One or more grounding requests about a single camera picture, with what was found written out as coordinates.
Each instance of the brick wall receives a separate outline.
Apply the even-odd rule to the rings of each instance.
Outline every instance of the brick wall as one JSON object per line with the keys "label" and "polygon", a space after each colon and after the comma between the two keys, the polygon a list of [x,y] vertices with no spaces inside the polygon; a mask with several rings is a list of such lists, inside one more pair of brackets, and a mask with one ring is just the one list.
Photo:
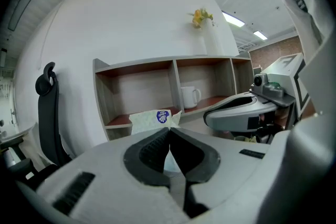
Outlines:
{"label": "brick wall", "polygon": [[299,37],[292,37],[272,45],[250,52],[253,67],[260,65],[262,69],[269,67],[281,56],[302,52]]}

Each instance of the ceiling light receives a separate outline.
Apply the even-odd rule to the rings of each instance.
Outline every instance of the ceiling light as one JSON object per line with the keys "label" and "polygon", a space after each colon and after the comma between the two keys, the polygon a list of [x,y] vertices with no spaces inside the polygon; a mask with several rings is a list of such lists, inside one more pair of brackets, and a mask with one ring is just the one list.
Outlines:
{"label": "ceiling light", "polygon": [[267,37],[265,37],[261,32],[256,31],[253,34],[255,34],[257,37],[260,37],[262,40],[267,39]]}
{"label": "ceiling light", "polygon": [[226,19],[226,21],[230,24],[233,24],[233,25],[236,25],[238,27],[242,27],[245,23],[242,22],[241,20],[238,20],[237,18],[231,16],[231,15],[228,15],[226,13],[223,12],[223,15]]}
{"label": "ceiling light", "polygon": [[14,31],[17,23],[19,22],[22,13],[25,11],[26,7],[28,6],[29,2],[31,0],[19,0],[19,2],[17,3],[13,15],[9,21],[8,24],[8,29]]}

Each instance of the blue logo sticker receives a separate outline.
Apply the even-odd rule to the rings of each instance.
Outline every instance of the blue logo sticker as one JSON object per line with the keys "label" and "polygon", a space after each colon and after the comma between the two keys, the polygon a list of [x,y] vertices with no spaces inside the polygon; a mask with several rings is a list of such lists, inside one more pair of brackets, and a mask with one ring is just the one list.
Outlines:
{"label": "blue logo sticker", "polygon": [[167,121],[168,116],[169,116],[168,111],[158,111],[156,114],[157,120],[160,123],[165,123]]}

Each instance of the white curved wall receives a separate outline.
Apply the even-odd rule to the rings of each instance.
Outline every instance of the white curved wall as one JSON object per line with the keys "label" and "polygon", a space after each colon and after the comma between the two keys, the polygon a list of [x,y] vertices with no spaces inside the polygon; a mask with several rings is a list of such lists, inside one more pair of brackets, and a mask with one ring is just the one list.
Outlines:
{"label": "white curved wall", "polygon": [[60,134],[76,155],[105,142],[93,91],[92,60],[113,64],[205,54],[200,31],[193,29],[187,14],[201,7],[214,14],[224,54],[237,55],[232,32],[214,0],[64,0],[20,57],[15,73],[20,130],[38,122],[35,81],[53,61],[60,84]]}

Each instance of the white wall shelf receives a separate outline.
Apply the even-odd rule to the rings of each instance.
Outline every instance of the white wall shelf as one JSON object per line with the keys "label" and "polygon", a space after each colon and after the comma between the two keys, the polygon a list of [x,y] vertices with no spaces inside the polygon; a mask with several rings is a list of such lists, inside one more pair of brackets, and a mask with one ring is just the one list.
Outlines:
{"label": "white wall shelf", "polygon": [[[248,91],[253,82],[247,57],[162,57],[108,65],[93,60],[97,107],[106,136],[130,135],[129,115],[154,109],[182,111],[181,117],[206,111],[225,98]],[[195,86],[202,99],[184,109],[181,87]]]}

